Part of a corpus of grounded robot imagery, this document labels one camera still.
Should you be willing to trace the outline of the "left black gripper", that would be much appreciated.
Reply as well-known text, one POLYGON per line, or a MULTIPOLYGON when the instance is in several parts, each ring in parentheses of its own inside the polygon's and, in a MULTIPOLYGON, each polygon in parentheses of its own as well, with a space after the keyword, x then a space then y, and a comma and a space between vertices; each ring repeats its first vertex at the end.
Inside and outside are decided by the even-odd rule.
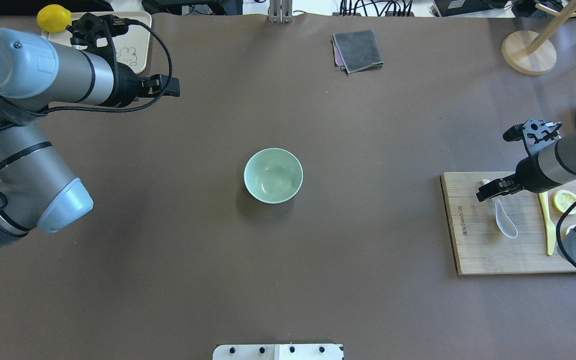
POLYGON ((180 97, 181 88, 177 77, 155 74, 150 77, 138 77, 132 68, 124 63, 115 64, 115 92, 113 107, 124 108, 135 98, 155 98, 157 96, 180 97))

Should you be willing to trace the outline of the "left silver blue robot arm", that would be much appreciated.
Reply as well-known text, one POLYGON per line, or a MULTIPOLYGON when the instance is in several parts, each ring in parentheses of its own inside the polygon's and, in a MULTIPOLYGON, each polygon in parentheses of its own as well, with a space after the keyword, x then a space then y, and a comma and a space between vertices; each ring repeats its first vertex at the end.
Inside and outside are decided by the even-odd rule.
POLYGON ((38 120, 61 111, 130 113, 180 95, 166 44, 167 75, 140 77, 117 63, 107 45, 86 50, 0 27, 0 249, 34 229, 56 233, 89 213, 94 202, 38 120))

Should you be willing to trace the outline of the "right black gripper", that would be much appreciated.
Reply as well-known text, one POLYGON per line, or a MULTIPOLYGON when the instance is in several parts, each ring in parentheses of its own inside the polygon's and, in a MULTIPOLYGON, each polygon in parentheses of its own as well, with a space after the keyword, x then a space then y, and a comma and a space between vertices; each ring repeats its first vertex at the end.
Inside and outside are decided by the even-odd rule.
POLYGON ((534 157, 523 158, 516 166, 512 178, 496 178, 478 187, 476 193, 479 202, 498 196, 516 194, 519 191, 543 193, 554 188, 554 182, 538 166, 534 157))

